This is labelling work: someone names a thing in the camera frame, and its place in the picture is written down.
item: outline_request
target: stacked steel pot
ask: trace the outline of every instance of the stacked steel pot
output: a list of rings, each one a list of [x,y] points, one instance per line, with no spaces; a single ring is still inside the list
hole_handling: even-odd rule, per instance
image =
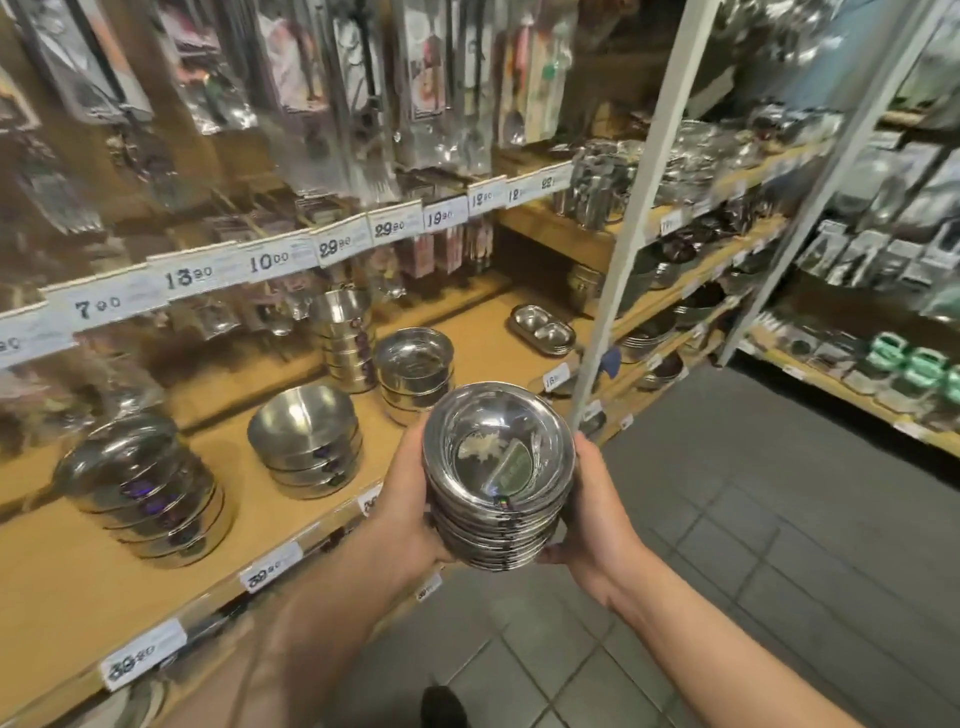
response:
[[[155,414],[95,429],[61,459],[53,484],[133,555],[164,569],[206,556],[235,515],[177,425]]]
[[[314,299],[310,318],[324,362],[340,388],[355,395],[375,387],[370,293],[359,288],[327,291]]]
[[[373,354],[380,398],[387,415],[411,425],[453,389],[453,342],[433,328],[402,328]]]
[[[257,410],[247,439],[285,496],[329,496],[360,467],[363,436],[350,397],[324,384],[288,389]]]
[[[469,384],[434,407],[423,434],[431,513],[451,553],[478,569],[533,562],[573,485],[566,423],[522,387]]]

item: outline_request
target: store aisle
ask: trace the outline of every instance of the store aisle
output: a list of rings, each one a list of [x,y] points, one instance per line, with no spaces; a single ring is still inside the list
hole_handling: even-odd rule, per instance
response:
[[[701,367],[604,454],[647,544],[818,690],[866,725],[960,725],[960,493],[857,424]],[[324,727],[416,727],[431,682],[472,728],[700,725],[556,567],[451,573],[365,648]]]

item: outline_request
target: person's right hand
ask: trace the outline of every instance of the person's right hand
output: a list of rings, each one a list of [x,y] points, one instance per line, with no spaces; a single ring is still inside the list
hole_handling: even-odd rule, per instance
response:
[[[566,564],[577,584],[600,604],[612,609],[620,593],[626,565],[643,548],[620,502],[600,448],[582,432],[577,447],[577,483],[573,518],[561,544],[540,555],[545,564]]]

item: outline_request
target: shelf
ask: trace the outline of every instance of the shelf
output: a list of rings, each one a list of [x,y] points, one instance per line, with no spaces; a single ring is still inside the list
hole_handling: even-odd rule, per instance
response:
[[[720,250],[708,255],[696,268],[680,276],[670,288],[643,294],[629,311],[614,322],[611,341],[619,341],[643,322],[649,321],[661,311],[688,296],[703,283],[717,278],[718,271],[729,265],[738,255],[761,249],[780,234],[785,225],[786,219],[781,216],[760,220],[747,235],[734,238]],[[569,323],[577,333],[578,345],[585,347],[593,332],[593,320],[577,317]],[[550,368],[565,362],[570,373],[575,375],[580,369],[580,360],[580,353],[572,352],[563,359],[552,362]],[[542,377],[550,368],[538,372],[524,386],[531,392],[542,392]]]
[[[794,147],[782,154],[766,158],[758,167],[725,175],[716,181],[711,190],[712,206],[720,206],[746,188],[768,182],[792,171],[798,165],[806,164],[816,156],[826,154],[830,146],[831,142],[823,142]],[[648,242],[660,237],[660,220],[674,209],[682,210],[684,225],[693,220],[694,210],[691,206],[655,207],[647,219]],[[606,273],[610,268],[616,236],[622,227],[622,223],[617,223],[608,226],[605,231],[584,230],[575,221],[556,214],[550,208],[548,200],[537,200],[512,209],[503,209],[497,214],[501,225],[602,273]]]
[[[429,294],[411,293],[379,306],[374,325],[384,335],[399,328],[430,326],[510,287],[510,280],[488,271],[455,283],[447,281]],[[180,429],[191,430],[225,413],[252,406],[274,393],[315,378],[323,372],[319,348],[284,362],[275,354],[250,352],[238,367],[210,364],[167,390],[167,408]],[[62,455],[62,445],[28,449],[0,465],[0,511],[18,512],[25,499],[43,489]]]
[[[723,334],[720,331],[715,331],[710,336],[707,346],[701,351],[696,353],[682,353],[681,357],[686,365],[686,371],[690,372],[694,367],[697,367],[706,361],[707,357],[711,353],[715,352],[721,344],[723,344],[723,341]],[[628,416],[636,417],[643,410],[657,401],[665,392],[669,391],[671,387],[676,386],[685,378],[686,375],[684,375],[682,378],[675,379],[656,392],[641,392],[637,389],[631,390],[628,395],[613,402],[609,407],[605,406],[604,411],[607,413],[607,423],[604,425],[603,429],[600,430],[600,434],[595,438],[596,444],[598,446],[603,446],[608,443],[615,435],[625,429],[624,421],[628,418]]]
[[[909,415],[901,415],[898,412],[894,412],[893,410],[889,410],[886,407],[878,404],[871,397],[857,394],[853,389],[848,387],[843,382],[834,379],[832,376],[814,369],[813,367],[808,366],[801,361],[797,361],[792,356],[780,351],[779,349],[765,350],[747,339],[744,339],[744,341],[740,343],[739,349],[756,357],[757,359],[761,359],[773,364],[776,367],[779,367],[785,374],[792,376],[799,381],[806,382],[811,386],[817,387],[824,392],[832,394],[835,397],[848,402],[859,409],[862,409],[864,412],[869,412],[874,417],[877,417],[888,425],[891,425],[894,429],[899,430],[900,432],[903,432],[904,434],[909,435],[916,440],[920,440],[921,442],[927,443],[934,448],[948,452],[954,457],[960,457],[960,434],[957,434],[956,432],[936,432],[934,430],[927,429],[923,425],[915,422],[914,419]]]
[[[514,306],[530,299],[523,289],[509,290],[436,324],[453,341],[458,384],[522,385],[549,370],[551,359],[506,328]],[[377,392],[352,400],[365,442],[360,472],[342,491],[318,500],[291,500],[274,488],[247,444],[253,409],[189,437],[240,509],[224,542],[184,569],[143,564],[64,499],[0,528],[0,550],[21,554],[0,565],[0,583],[12,595],[0,603],[0,643],[18,664],[0,684],[0,720],[36,701],[17,726],[46,724],[102,687],[97,666],[111,651],[170,617],[189,632],[243,593],[237,574],[252,561],[294,537],[307,550],[356,518],[356,497],[386,473],[403,430],[383,414]],[[77,615],[84,616],[82,625]],[[65,640],[67,625],[78,628]],[[56,660],[47,659],[54,654]]]

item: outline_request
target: price tag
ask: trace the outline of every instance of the price tag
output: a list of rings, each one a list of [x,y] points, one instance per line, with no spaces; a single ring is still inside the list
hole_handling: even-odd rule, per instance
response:
[[[354,215],[339,223],[314,231],[314,250],[324,268],[372,248],[366,215]]]
[[[569,380],[570,365],[566,362],[562,362],[559,366],[554,367],[545,375],[543,375],[543,391],[553,392],[553,390]]]
[[[113,692],[159,665],[186,644],[186,632],[178,619],[167,619],[100,663],[100,675]]]
[[[737,183],[733,186],[733,192],[731,192],[731,194],[730,194],[730,199],[731,199],[731,200],[739,200],[739,199],[740,199],[741,197],[743,197],[745,194],[747,194],[747,181],[746,181],[746,180],[739,180],[739,181],[737,181]]]
[[[525,205],[540,196],[540,172],[531,172],[514,177],[504,183],[507,191],[507,202],[504,207],[510,209],[518,205]]]
[[[75,347],[63,324],[45,301],[0,313],[0,369]]]
[[[367,213],[373,245],[383,245],[423,234],[423,202],[384,207]]]
[[[423,206],[423,231],[439,232],[463,225],[469,218],[467,195]]]
[[[298,231],[271,240],[240,246],[247,266],[247,283],[289,276],[317,265],[313,232]]]
[[[693,295],[693,292],[700,287],[700,281],[694,280],[686,285],[683,291],[680,292],[680,297],[682,299],[689,298]]]
[[[713,200],[710,197],[707,197],[705,200],[701,200],[699,203],[693,206],[693,216],[700,217],[701,215],[706,215],[713,209]]]
[[[474,182],[467,187],[467,205],[470,217],[504,207],[507,204],[507,178],[505,175],[492,180]]]
[[[147,260],[160,276],[167,301],[227,288],[247,279],[247,260],[236,243],[151,255]]]
[[[381,490],[383,490],[383,483],[374,485],[366,493],[357,496],[357,506],[359,506],[360,512],[365,517],[370,515],[373,507],[376,505],[376,500],[380,496]]]
[[[806,372],[804,372],[803,369],[795,367],[791,364],[787,364],[785,367],[783,367],[783,373],[788,376],[792,376],[795,379],[799,379],[800,381],[806,380]]]
[[[256,594],[302,558],[300,544],[288,541],[242,570],[240,583],[250,594]]]
[[[921,442],[926,440],[926,436],[930,431],[926,427],[910,420],[897,420],[894,422],[894,429],[898,429],[903,434],[909,435],[914,440],[920,440]]]
[[[584,409],[584,419],[592,420],[601,412],[603,412],[603,402],[600,400],[594,400]]]
[[[444,578],[440,576],[440,572],[437,571],[433,576],[427,579],[423,586],[417,590],[417,601],[423,601],[428,596],[432,595],[440,586],[444,583]]]
[[[684,211],[674,209],[660,218],[660,236],[669,235],[684,226]]]
[[[167,304],[146,263],[71,280],[41,291],[72,333],[132,318]]]

